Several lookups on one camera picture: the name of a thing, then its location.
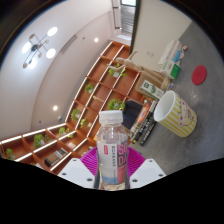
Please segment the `shelf compartment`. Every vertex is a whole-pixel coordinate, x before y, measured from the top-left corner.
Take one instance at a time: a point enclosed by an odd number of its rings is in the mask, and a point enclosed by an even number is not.
[[[115,91],[112,91],[112,93],[111,93],[110,96],[108,97],[108,99],[107,99],[105,105],[103,106],[102,111],[108,110],[108,103],[109,103],[110,100],[112,100],[112,99],[120,99],[121,101],[124,101],[125,98],[126,98],[126,97],[125,97],[124,95],[122,95],[122,94],[120,94],[120,93],[117,93],[117,92],[115,92]]]
[[[8,140],[8,142],[2,141],[2,149],[4,151],[6,159],[7,148],[12,149],[13,155],[15,156],[15,160],[27,155],[28,153],[31,153],[30,148],[28,148],[27,145],[24,143],[24,139],[22,139],[22,136],[12,141],[10,141],[10,139]]]
[[[55,136],[56,139],[58,139],[58,138],[60,138],[60,137],[63,137],[63,136],[60,136],[60,135],[59,135],[59,130],[60,130],[61,127],[64,127],[65,130],[67,130],[67,128],[69,129],[69,132],[66,133],[66,134],[69,134],[69,133],[71,133],[72,131],[74,131],[74,128],[73,128],[71,125],[69,125],[68,122],[67,122],[67,123],[64,123],[64,124],[62,124],[62,125],[57,125],[57,126],[55,126],[55,127],[53,127],[53,128],[48,128],[47,130],[48,130],[53,136]]]
[[[127,74],[127,76],[119,77],[119,80],[114,88],[123,95],[128,95],[128,92],[131,89],[138,73],[128,67],[126,67],[125,73]]]
[[[125,45],[122,48],[122,50],[119,52],[119,54],[116,56],[116,58],[124,58],[124,59],[127,59],[129,57],[129,51],[130,51],[130,47]]]
[[[112,64],[111,64],[111,66],[114,66],[114,67],[115,67],[116,65],[117,65],[117,62],[116,62],[116,61],[113,61]],[[110,68],[107,69],[107,71],[106,71],[104,77],[103,77],[102,80],[101,80],[101,83],[102,83],[103,85],[107,86],[108,88],[113,88],[113,86],[114,86],[114,84],[115,84],[115,82],[117,81],[118,78],[114,78],[114,77],[112,77],[112,76],[110,75],[110,73],[109,73],[109,70],[110,70]]]
[[[48,144],[52,141],[55,140],[55,136],[52,135],[48,130],[46,129],[42,129],[42,130],[39,130],[39,131],[35,131],[35,132],[31,132],[31,133],[27,133],[27,134],[24,134],[23,135],[23,138],[25,139],[25,142],[27,143],[28,147],[30,148],[30,150],[33,152],[34,150],[42,147],[42,146],[39,146],[39,147],[35,147],[33,144],[34,144],[34,136],[37,135],[37,134],[42,134],[43,137],[45,137],[45,135],[47,135],[47,137],[51,138],[50,141],[46,141],[44,140],[44,144]]]
[[[94,93],[94,96],[99,98],[100,100],[103,100],[105,101],[108,94],[110,92],[110,89],[103,86],[103,85],[98,85],[98,88],[97,90],[95,91]],[[103,103],[102,101],[100,101],[98,99],[94,99],[93,97],[91,98],[89,104],[88,104],[88,107],[92,108],[93,110],[99,112],[101,107],[103,106]]]
[[[100,129],[100,127],[101,127],[101,124],[99,122],[99,117],[98,117],[97,120],[96,120],[96,123],[94,124],[93,129],[91,130],[91,132],[89,134],[89,137],[94,139],[94,137],[96,136],[96,134],[97,134],[98,130]]]
[[[142,99],[143,95],[141,93],[137,92],[136,89],[135,89],[135,86],[136,86],[139,78],[140,78],[140,76],[138,76],[138,78],[135,80],[135,83],[134,83],[133,87],[131,88],[131,90],[128,94],[128,98],[132,98],[134,100],[137,100],[137,101],[141,102],[141,99]]]
[[[67,154],[65,154],[60,160],[58,160],[55,164],[51,165],[50,167],[48,167],[45,164],[45,158],[47,158],[48,156],[50,156],[52,153],[60,150],[61,148],[63,148]],[[48,168],[51,169],[52,167],[56,166],[56,164],[58,164],[61,160],[63,160],[69,153],[71,152],[71,150],[68,150],[66,147],[63,147],[63,145],[59,142],[56,141],[53,144],[51,144],[50,146],[47,146],[45,148],[43,148],[40,151],[34,152],[35,155],[37,156],[38,160],[41,163],[44,163],[44,165]]]
[[[69,122],[72,125],[73,128],[75,128],[78,120],[72,120],[72,118],[71,118],[72,111],[74,109],[79,109],[80,110],[80,116],[81,116],[82,111],[84,110],[84,108],[85,107],[81,103],[79,103],[77,100],[74,101],[74,104],[73,104],[73,106],[72,106],[72,108],[70,110],[70,113],[69,113],[68,119],[67,119],[67,122]]]
[[[67,158],[65,158],[60,164],[58,164],[53,170],[52,172],[55,175],[58,175],[63,169],[64,167],[67,165],[67,163],[72,159],[72,158],[78,158],[80,159],[81,156],[79,154],[77,154],[76,152],[71,152],[69,153],[69,155],[67,156]]]
[[[59,139],[71,151],[73,151],[73,149],[85,139],[85,137],[83,137],[81,134],[77,132],[75,132],[73,135],[74,135],[74,138],[65,137],[63,139]]]
[[[90,72],[90,74],[88,75],[88,77],[91,77],[93,80],[98,82],[101,76],[103,75],[103,73],[106,71],[107,64],[109,64],[110,61],[111,60],[108,58],[101,57],[99,61],[96,63],[96,65],[94,66],[94,68],[92,69],[92,71]]]
[[[86,103],[88,102],[88,100],[89,100],[89,97],[91,96],[91,93],[86,93],[85,92],[85,86],[87,85],[87,84],[89,84],[89,83],[91,83],[91,84],[93,84],[94,85],[94,88],[96,87],[96,85],[97,85],[97,82],[95,82],[95,81],[93,81],[93,80],[90,80],[90,79],[86,79],[86,81],[85,81],[85,83],[84,83],[84,85],[83,85],[83,87],[81,88],[81,90],[80,90],[80,92],[79,92],[79,95],[78,95],[78,97],[77,97],[77,101],[79,101],[81,104],[83,104],[83,105],[86,105]]]
[[[107,50],[102,55],[109,59],[113,59],[121,47],[122,47],[121,43],[113,41],[112,44],[107,48]]]
[[[97,116],[96,112],[94,112],[93,110],[86,109],[84,114],[82,115],[82,118],[80,119],[78,129],[81,130],[85,135],[87,135],[91,127],[87,127],[86,124],[88,124],[89,122],[93,124],[93,122],[96,119],[96,116]],[[81,128],[80,123],[82,119],[87,119],[87,123],[84,124],[84,126]]]
[[[90,139],[86,139],[86,141],[84,141],[83,144],[80,145],[80,147],[78,147],[75,152],[78,153],[80,156],[83,155],[83,153],[85,153],[89,146],[95,147],[96,146],[96,142],[95,141],[91,141]]]

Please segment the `wooden shelf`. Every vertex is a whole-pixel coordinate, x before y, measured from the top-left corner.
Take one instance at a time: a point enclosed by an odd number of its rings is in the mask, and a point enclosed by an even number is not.
[[[126,68],[125,73],[127,74],[126,77],[120,77],[118,82],[116,83],[114,89],[118,90],[123,95],[128,95],[129,90],[131,89],[133,82],[137,77],[137,73],[130,69]]]
[[[117,92],[115,92],[115,91],[112,91],[112,93],[111,93],[111,95],[108,97],[108,100],[106,101],[106,103],[105,103],[105,105],[104,105],[102,111],[104,111],[104,110],[108,110],[108,103],[109,103],[109,101],[112,100],[112,99],[120,99],[121,101],[124,101],[125,96],[122,95],[122,94],[120,94],[120,93],[117,93]]]
[[[98,82],[102,76],[102,74],[106,71],[107,69],[107,64],[110,63],[110,59],[106,57],[101,57],[97,64],[94,66],[88,77],[91,77],[93,80]]]
[[[37,134],[41,134],[41,135],[43,135],[43,137],[45,137],[45,135],[47,135],[49,138],[51,138],[51,140],[50,141],[44,141],[44,144],[46,145],[46,144],[48,144],[48,143],[50,143],[50,142],[52,142],[52,141],[54,141],[56,138],[55,138],[55,136],[54,135],[52,135],[52,133],[50,133],[47,129],[46,130],[44,130],[44,131],[37,131],[35,134],[32,134],[32,133],[30,133],[31,135],[29,135],[29,136],[25,136],[25,135],[23,135],[23,138],[25,139],[25,141],[27,142],[27,145],[28,145],[28,147],[30,148],[30,150],[33,152],[34,150],[36,150],[36,149],[38,149],[38,148],[40,148],[40,147],[42,147],[43,145],[41,145],[41,146],[39,146],[39,147],[35,147],[34,145],[33,145],[33,143],[34,143],[34,136],[35,135],[37,135]]]
[[[46,148],[43,148],[42,150],[38,151],[38,152],[35,152],[37,158],[38,158],[38,161],[41,161],[42,163],[45,164],[45,158],[47,158],[48,156],[50,156],[52,153],[60,150],[61,148],[63,148],[65,151],[67,151],[67,154],[71,152],[71,150],[68,150],[67,148],[63,147],[63,145],[57,141],[55,143],[53,143],[52,145],[46,147]],[[59,163],[61,160],[63,160],[65,158],[64,155],[57,163]],[[53,164],[52,166],[48,167],[49,169],[51,169],[52,167],[56,166],[56,164]]]
[[[24,144],[22,137],[19,139],[12,140],[10,142],[2,143],[2,149],[6,156],[6,149],[12,149],[13,155],[15,156],[15,160],[31,153],[31,150]]]
[[[73,149],[85,139],[85,137],[83,137],[81,134],[77,132],[75,132],[73,135],[74,135],[74,138],[65,137],[63,139],[60,139],[60,141],[71,151],[73,151]],[[70,143],[74,144],[75,147],[72,148],[72,146],[69,146]]]
[[[71,111],[70,111],[70,113],[69,113],[69,115],[68,115],[68,119],[67,119],[67,122],[70,123],[70,124],[72,125],[73,128],[76,127],[77,122],[78,122],[78,119],[77,119],[77,120],[72,120],[72,118],[71,118],[72,111],[73,111],[74,109],[79,109],[80,112],[81,112],[81,113],[80,113],[80,116],[81,116],[81,114],[82,114],[84,108],[85,108],[85,106],[83,106],[79,101],[74,100],[74,104],[73,104],[73,106],[72,106],[72,108],[71,108]]]
[[[116,56],[116,58],[127,59],[129,57],[129,51],[130,51],[130,47],[129,46],[124,46],[122,48],[122,50],[120,51],[120,53]]]
[[[74,131],[74,128],[72,128],[72,126],[69,125],[69,123],[65,123],[65,124],[63,124],[63,125],[60,126],[60,127],[55,127],[55,128],[52,128],[52,129],[50,129],[50,130],[48,130],[48,131],[49,131],[49,132],[50,132],[56,139],[59,139],[60,137],[63,137],[63,136],[60,136],[60,135],[59,135],[59,130],[60,130],[61,127],[64,127],[65,130],[66,130],[67,128],[69,128],[69,132],[66,133],[66,134],[69,134],[69,133],[71,133],[72,131]]]
[[[85,135],[87,135],[87,133],[89,132],[89,130],[91,128],[91,127],[87,127],[87,124],[89,122],[93,124],[96,117],[97,117],[97,113],[93,112],[92,110],[85,109],[85,112],[82,115],[82,118],[80,119],[80,122],[81,122],[82,119],[87,119],[87,123],[84,124],[84,126],[82,128],[81,128],[81,125],[79,123],[78,129],[80,129],[83,133],[85,133]]]
[[[91,132],[89,134],[89,136],[92,139],[94,139],[94,137],[97,134],[97,132],[98,132],[98,130],[99,130],[100,127],[101,127],[101,124],[99,123],[99,117],[98,117],[97,120],[96,120],[96,123],[95,123],[94,127],[92,128],[92,130],[91,130]]]
[[[78,149],[76,149],[75,152],[82,156],[83,153],[88,150],[89,146],[95,147],[96,142],[86,139],[86,141]]]
[[[115,58],[128,58],[129,50],[129,46],[116,41],[111,41],[84,77],[81,87],[77,91],[71,106],[69,107],[65,123],[39,130],[37,133],[30,132],[22,134],[19,136],[19,139],[8,139],[9,141],[1,140],[0,148],[3,158],[6,158],[5,150],[11,148],[15,155],[15,159],[19,162],[24,164],[38,163],[43,170],[58,175],[68,161],[72,158],[81,158],[89,146],[95,147],[96,141],[94,140],[94,137],[101,127],[101,124],[99,123],[99,112],[101,110],[108,110],[108,102],[111,99],[120,99],[123,102],[128,99],[142,102],[144,99],[143,95],[135,90],[135,86],[140,77],[138,71],[126,67],[125,72],[127,73],[127,77],[118,78],[112,77],[108,72],[109,68],[107,67],[107,64],[111,63],[112,66],[115,66],[117,64]],[[84,90],[88,83],[94,85],[92,93],[86,93]],[[101,99],[103,102],[94,99],[93,96]],[[79,109],[81,115],[78,120],[72,121],[71,114],[74,109]],[[81,128],[80,121],[83,118],[86,118],[88,122],[91,122],[92,126],[84,126]],[[61,127],[64,127],[65,130],[69,128],[69,133],[66,133],[64,136],[59,136],[59,129]],[[33,146],[34,136],[38,133],[50,137],[52,139],[51,146],[46,146],[45,144],[43,147],[35,148]],[[73,134],[74,138],[69,138],[69,134]],[[74,144],[75,148],[69,147],[70,143]],[[44,163],[45,158],[60,148],[66,150],[67,154],[56,164],[48,167]]]
[[[108,49],[103,53],[103,56],[113,59],[116,54],[119,52],[120,48],[123,44],[117,43],[115,41],[112,42],[112,44],[108,47]]]
[[[85,86],[89,83],[93,84],[94,88],[96,87],[96,84],[97,84],[97,82],[93,80],[90,80],[88,78],[86,79],[77,97],[77,101],[79,101],[83,105],[86,105],[87,101],[89,100],[89,97],[91,96],[91,93],[85,92]]]
[[[110,92],[109,88],[107,88],[103,85],[98,85],[98,88],[94,93],[94,96],[103,100],[103,101],[105,101],[109,92]],[[95,111],[99,112],[101,107],[103,106],[103,103],[104,102],[101,102],[100,100],[94,99],[92,97],[89,104],[88,104],[88,107],[90,107],[90,108],[94,109]]]

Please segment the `ceiling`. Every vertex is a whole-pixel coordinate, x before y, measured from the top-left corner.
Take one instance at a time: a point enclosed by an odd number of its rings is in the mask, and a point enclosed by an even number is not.
[[[63,1],[23,28],[0,70],[0,139],[64,122],[82,79],[116,33],[111,10],[111,0]],[[35,33],[40,39],[55,26],[58,32],[48,38],[46,47],[55,48],[56,56],[47,59],[43,51],[34,69],[24,69],[29,52],[21,50],[29,36]],[[69,41],[74,35],[77,39]],[[69,47],[62,52],[66,43]]]

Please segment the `red circle sign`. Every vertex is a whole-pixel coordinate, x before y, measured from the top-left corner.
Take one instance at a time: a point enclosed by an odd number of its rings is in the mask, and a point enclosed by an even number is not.
[[[205,81],[207,70],[204,65],[199,65],[195,68],[192,74],[192,82],[195,85],[200,85]]]

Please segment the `cardboard box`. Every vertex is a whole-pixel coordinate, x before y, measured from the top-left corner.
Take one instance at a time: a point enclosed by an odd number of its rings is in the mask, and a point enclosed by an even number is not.
[[[170,79],[176,79],[180,67],[171,59],[167,59],[160,72]]]

